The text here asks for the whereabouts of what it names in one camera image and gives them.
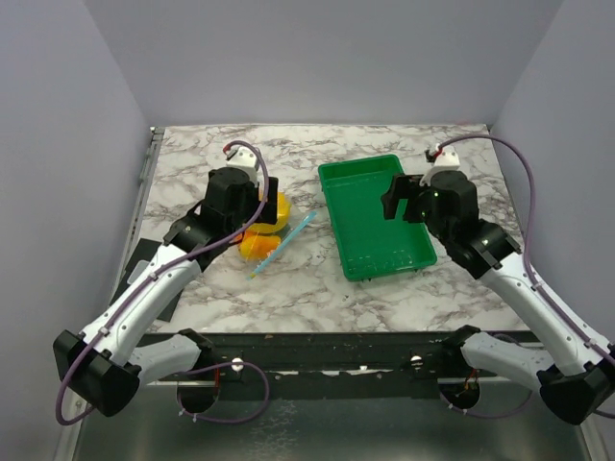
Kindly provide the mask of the yellow banana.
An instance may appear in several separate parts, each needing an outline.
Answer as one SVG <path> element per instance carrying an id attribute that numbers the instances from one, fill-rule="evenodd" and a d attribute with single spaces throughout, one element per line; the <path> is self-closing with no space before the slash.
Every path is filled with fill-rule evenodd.
<path id="1" fill-rule="evenodd" d="M 282 192 L 277 193 L 277 220 L 274 224 L 255 223 L 248 231 L 258 234 L 277 234 L 288 224 L 291 203 Z"/>

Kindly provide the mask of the clear zip top bag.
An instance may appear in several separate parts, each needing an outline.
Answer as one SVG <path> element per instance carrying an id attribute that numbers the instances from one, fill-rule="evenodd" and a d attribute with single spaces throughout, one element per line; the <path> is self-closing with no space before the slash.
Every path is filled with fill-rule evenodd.
<path id="1" fill-rule="evenodd" d="M 276 223 L 253 224 L 232 241 L 239 255 L 252 265 L 247 279 L 256 278 L 278 259 L 315 217 L 315 210 L 307 213 L 295 212 L 290 200 L 282 192 L 278 192 Z"/>

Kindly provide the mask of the yellow orange mango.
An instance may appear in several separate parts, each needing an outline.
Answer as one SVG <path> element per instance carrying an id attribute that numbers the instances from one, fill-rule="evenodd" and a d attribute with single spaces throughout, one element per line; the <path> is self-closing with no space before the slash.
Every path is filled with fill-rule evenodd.
<path id="1" fill-rule="evenodd" d="M 239 254 L 246 260 L 263 260 L 274 252 L 282 243 L 275 235 L 245 234 L 238 245 Z"/>

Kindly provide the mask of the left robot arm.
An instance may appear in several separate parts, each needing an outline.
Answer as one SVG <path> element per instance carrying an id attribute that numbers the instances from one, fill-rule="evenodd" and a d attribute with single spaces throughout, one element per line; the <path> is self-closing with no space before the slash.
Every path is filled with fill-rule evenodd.
<path id="1" fill-rule="evenodd" d="M 84 416 L 112 417 L 138 390 L 161 378 L 198 379 L 224 367 L 213 344 L 191 328 L 143 346 L 149 326 L 185 287 L 255 223 L 277 216 L 278 180 L 266 167 L 225 166 L 209 172 L 204 198 L 175 221 L 135 281 L 79 332 L 62 331 L 53 342 L 61 381 L 55 417 L 61 425 L 82 418 L 62 414 L 66 392 L 86 401 Z"/>

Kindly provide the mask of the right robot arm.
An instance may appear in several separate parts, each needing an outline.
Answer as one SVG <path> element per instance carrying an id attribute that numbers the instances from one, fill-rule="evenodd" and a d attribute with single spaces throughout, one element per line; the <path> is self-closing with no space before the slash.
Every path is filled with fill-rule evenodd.
<path id="1" fill-rule="evenodd" d="M 422 223 L 447 255 L 505 301 L 542 347 L 531 350 L 478 328 L 459 328 L 443 343 L 441 363 L 451 375 L 477 369 L 536 392 L 561 421 L 580 425 L 614 393 L 614 347 L 584 323 L 524 264 L 519 244 L 498 224 L 480 218 L 478 192 L 460 171 L 396 175 L 381 196 L 383 216 Z"/>

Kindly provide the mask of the green plastic tray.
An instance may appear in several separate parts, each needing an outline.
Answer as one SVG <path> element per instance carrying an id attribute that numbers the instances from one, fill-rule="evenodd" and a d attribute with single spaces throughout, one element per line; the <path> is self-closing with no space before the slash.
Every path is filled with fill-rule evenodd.
<path id="1" fill-rule="evenodd" d="M 403 172 L 398 157 L 384 155 L 319 166 L 344 276 L 361 281 L 432 266 L 437 261 L 424 225 L 385 220 L 381 196 Z"/>

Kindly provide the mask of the metal table edge rail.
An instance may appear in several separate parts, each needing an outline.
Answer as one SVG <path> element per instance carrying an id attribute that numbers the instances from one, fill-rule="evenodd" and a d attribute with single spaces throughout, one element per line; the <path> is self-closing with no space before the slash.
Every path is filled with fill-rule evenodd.
<path id="1" fill-rule="evenodd" d="M 119 292 L 120 282 L 126 273 L 126 269 L 131 255 L 135 249 L 140 233 L 140 228 L 145 212 L 148 196 L 151 190 L 153 178 L 155 176 L 156 166 L 160 156 L 160 148 L 166 131 L 165 127 L 151 127 L 151 141 L 145 152 L 145 158 L 138 175 L 138 190 L 135 199 L 135 207 L 129 226 L 126 243 L 124 245 L 120 265 L 115 277 L 113 290 L 109 297 L 109 304 L 115 300 L 115 295 Z"/>

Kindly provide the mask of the black mounting rail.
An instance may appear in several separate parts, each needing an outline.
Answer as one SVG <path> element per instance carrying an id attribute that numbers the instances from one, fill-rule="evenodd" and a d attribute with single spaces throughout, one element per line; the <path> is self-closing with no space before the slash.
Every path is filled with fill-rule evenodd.
<path id="1" fill-rule="evenodd" d="M 435 399 L 440 383 L 460 383 L 471 373 L 450 332 L 210 333 L 214 358 L 242 358 L 265 373 L 229 368 L 218 376 L 174 374 L 160 385 L 216 391 L 223 400 L 342 400 L 410 397 Z"/>

